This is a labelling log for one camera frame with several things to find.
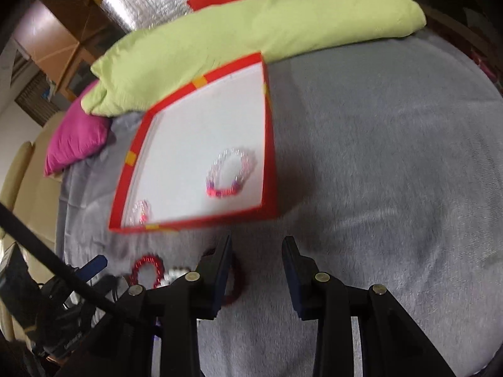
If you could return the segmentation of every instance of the bed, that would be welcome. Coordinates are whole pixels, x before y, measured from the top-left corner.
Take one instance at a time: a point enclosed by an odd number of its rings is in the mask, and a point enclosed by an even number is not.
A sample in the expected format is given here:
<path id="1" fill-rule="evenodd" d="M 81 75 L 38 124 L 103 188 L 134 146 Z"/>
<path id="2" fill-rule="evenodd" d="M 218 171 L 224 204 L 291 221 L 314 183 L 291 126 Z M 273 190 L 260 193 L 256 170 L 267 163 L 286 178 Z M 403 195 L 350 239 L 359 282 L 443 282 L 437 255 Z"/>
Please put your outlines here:
<path id="1" fill-rule="evenodd" d="M 206 376 L 312 373 L 316 324 L 291 306 L 286 235 L 345 284 L 385 284 L 454 373 L 483 368 L 503 339 L 503 100 L 468 57 L 428 30 L 268 66 L 281 216 L 232 226 L 114 234 L 110 208 L 142 118 L 115 118 L 107 145 L 66 170 L 56 251 L 129 273 L 144 254 L 194 268 L 232 235 L 248 280 L 199 326 Z M 355 332 L 356 375 L 361 355 Z"/>

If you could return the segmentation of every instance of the screw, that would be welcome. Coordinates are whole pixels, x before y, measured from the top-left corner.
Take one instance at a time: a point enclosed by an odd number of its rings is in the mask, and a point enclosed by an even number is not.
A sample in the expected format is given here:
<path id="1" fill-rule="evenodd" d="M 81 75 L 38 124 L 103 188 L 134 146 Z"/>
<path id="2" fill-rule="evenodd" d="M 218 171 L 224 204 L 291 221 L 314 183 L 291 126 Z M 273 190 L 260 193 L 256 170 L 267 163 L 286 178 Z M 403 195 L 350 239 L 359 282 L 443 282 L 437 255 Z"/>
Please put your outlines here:
<path id="1" fill-rule="evenodd" d="M 381 285 L 380 283 L 373 285 L 372 290 L 374 291 L 375 294 L 379 294 L 379 295 L 385 294 L 386 292 L 388 292 L 388 289 L 386 289 L 386 287 L 384 285 Z"/>
<path id="2" fill-rule="evenodd" d="M 133 285 L 130 287 L 127 291 L 131 296 L 138 296 L 140 293 L 143 292 L 143 286 L 142 285 Z"/>
<path id="3" fill-rule="evenodd" d="M 185 280 L 189 281 L 189 282 L 195 282 L 197 281 L 199 278 L 200 278 L 200 274 L 198 274 L 197 272 L 189 272 L 185 275 Z"/>
<path id="4" fill-rule="evenodd" d="M 328 282 L 330 281 L 330 275 L 326 272 L 318 272 L 314 276 L 314 279 L 316 279 L 318 282 Z"/>

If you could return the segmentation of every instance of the dark red bracelet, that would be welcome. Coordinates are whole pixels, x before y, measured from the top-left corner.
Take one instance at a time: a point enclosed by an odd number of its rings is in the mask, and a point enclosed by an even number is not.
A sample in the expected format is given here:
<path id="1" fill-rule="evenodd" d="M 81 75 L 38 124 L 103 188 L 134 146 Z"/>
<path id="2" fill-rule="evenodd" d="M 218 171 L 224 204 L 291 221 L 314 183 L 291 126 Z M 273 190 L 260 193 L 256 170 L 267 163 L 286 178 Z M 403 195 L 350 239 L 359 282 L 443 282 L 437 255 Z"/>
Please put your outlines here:
<path id="1" fill-rule="evenodd" d="M 155 272 L 157 274 L 157 279 L 153 285 L 154 288 L 160 285 L 162 279 L 164 279 L 164 264 L 163 260 L 156 255 L 145 255 L 136 261 L 129 276 L 129 286 L 138 284 L 138 271 L 140 268 L 146 264 L 151 264 L 155 266 Z"/>

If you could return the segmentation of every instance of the gray blanket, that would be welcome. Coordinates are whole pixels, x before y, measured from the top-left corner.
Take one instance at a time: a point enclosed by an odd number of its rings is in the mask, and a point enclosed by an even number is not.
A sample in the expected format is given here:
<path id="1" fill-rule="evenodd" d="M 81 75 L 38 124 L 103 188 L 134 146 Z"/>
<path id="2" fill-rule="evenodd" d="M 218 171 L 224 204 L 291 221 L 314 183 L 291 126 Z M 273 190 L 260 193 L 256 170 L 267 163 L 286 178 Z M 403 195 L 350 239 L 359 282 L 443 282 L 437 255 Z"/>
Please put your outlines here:
<path id="1" fill-rule="evenodd" d="M 228 227 L 107 230 L 141 114 L 115 119 L 100 154 L 67 171 L 57 249 L 129 273 L 145 253 L 194 268 L 228 234 L 246 272 L 241 298 L 199 327 L 208 377 L 312 373 L 315 322 L 293 311 L 280 243 L 345 284 L 384 283 L 456 375 L 503 339 L 503 103 L 461 52 L 426 31 L 301 55 L 268 67 L 282 215 Z M 355 348 L 357 374 L 361 356 Z"/>

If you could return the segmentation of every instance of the magenta cushion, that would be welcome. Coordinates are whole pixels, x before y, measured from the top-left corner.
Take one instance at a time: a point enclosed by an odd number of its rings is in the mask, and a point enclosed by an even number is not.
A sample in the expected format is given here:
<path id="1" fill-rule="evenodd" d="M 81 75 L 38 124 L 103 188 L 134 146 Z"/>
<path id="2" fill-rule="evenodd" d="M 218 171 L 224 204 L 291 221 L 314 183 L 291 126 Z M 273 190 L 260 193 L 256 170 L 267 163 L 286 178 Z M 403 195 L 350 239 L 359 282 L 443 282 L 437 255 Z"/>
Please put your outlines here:
<path id="1" fill-rule="evenodd" d="M 96 84 L 97 80 L 74 100 L 54 132 L 45 158 L 44 174 L 46 176 L 91 156 L 105 144 L 110 120 L 107 117 L 86 114 L 80 105 L 82 98 Z"/>

